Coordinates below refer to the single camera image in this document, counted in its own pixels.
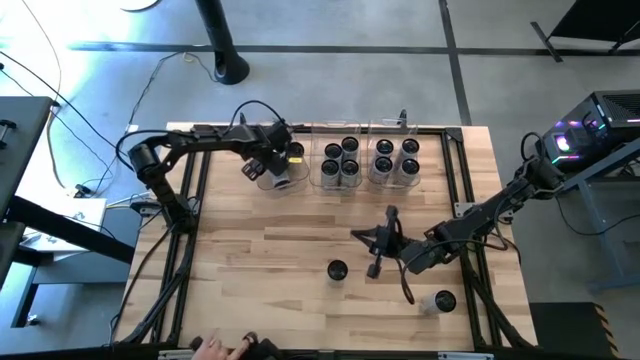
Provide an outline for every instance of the wooden table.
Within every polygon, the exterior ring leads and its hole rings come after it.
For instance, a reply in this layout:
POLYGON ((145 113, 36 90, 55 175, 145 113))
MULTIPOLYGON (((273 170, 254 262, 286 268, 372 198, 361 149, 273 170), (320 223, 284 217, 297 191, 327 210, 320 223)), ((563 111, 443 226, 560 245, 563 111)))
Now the wooden table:
MULTIPOLYGON (((191 126, 170 123, 168 128, 191 126)), ((501 189, 489 131, 464 127, 463 133, 476 200, 484 201, 501 189)), ((298 141, 308 144, 305 136, 298 136, 298 141)), ((309 184, 298 193, 274 199, 241 174, 238 155, 213 153, 180 345, 218 329, 230 347, 253 330, 280 348, 472 350, 458 260, 420 275, 409 274, 416 298, 447 289, 458 300, 452 313, 425 317, 405 300, 395 262, 385 259, 380 278, 367 278, 373 257, 349 236, 351 229, 382 224, 388 204, 399 208, 404 232, 413 238, 423 238, 426 229, 451 218, 440 139, 420 136, 419 141, 422 181, 406 196, 374 195, 363 184, 355 196, 327 197, 316 194, 309 184), (333 259, 349 266, 342 288, 327 283, 326 267, 333 259)), ((455 159, 455 147, 451 148, 455 159)), ((167 174, 176 192, 185 158, 167 174)), ((197 158, 193 192, 199 164, 197 158)), ((454 167, 459 174, 456 160, 454 167)), ((463 199, 459 176, 457 183, 463 199)), ((164 221, 157 219, 142 231, 131 274, 165 229, 164 221)), ((512 238, 508 227, 503 232, 512 238)), ((134 287, 117 338, 129 334, 156 299, 167 244, 152 256, 134 287)), ((536 343, 516 253, 487 249, 486 254, 496 302, 523 337, 536 343)), ((477 301, 488 339, 486 312, 477 301)), ((173 303, 168 306, 165 335, 173 307, 173 303)))

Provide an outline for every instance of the clear plastic container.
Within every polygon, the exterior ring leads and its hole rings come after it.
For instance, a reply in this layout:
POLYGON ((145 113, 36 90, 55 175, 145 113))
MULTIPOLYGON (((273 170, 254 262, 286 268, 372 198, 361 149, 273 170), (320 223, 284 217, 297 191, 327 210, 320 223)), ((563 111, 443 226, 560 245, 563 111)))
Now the clear plastic container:
POLYGON ((350 196, 362 183, 364 167, 362 166, 363 148, 362 127, 353 121, 331 121, 313 123, 311 125, 311 151, 309 152, 309 180, 314 191, 320 195, 350 196), (330 150, 341 149, 339 157, 333 156, 330 150), (325 160, 336 161, 338 170, 335 175, 323 172, 325 160))
POLYGON ((369 122, 367 153, 363 159, 362 170, 367 179, 367 190, 369 192, 390 195, 403 194, 420 183, 419 149, 415 154, 408 154, 402 150, 403 143, 408 139, 414 140, 419 146, 417 134, 418 126, 409 125, 406 117, 402 115, 398 119, 380 119, 369 122), (388 160, 391 160, 391 164, 388 164, 387 160, 380 160, 380 167, 373 168, 374 162, 378 157, 388 158, 388 160), (417 167, 417 173, 408 174, 403 171, 402 165, 407 159, 414 160, 414 162, 409 162, 408 165, 413 164, 414 169, 417 167), (389 172, 378 171, 378 169, 386 170, 385 167, 388 165, 391 166, 389 172))
POLYGON ((307 185, 307 178, 309 177, 309 166, 305 160, 305 156, 309 149, 306 149, 302 143, 296 141, 295 133, 291 135, 293 137, 292 145, 289 146, 288 160, 289 167, 280 176, 276 176, 268 170, 262 174, 256 183, 262 190, 268 192, 269 196, 281 197, 303 190, 307 185))

